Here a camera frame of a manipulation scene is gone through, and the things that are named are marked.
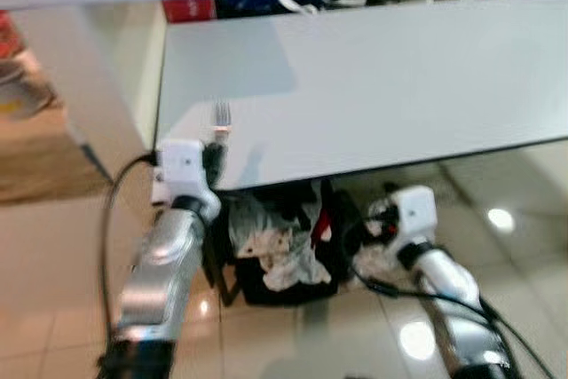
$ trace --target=fork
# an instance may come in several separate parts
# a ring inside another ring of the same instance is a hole
[[[215,142],[224,144],[231,133],[231,108],[228,102],[218,101],[215,103],[215,119],[213,124]]]

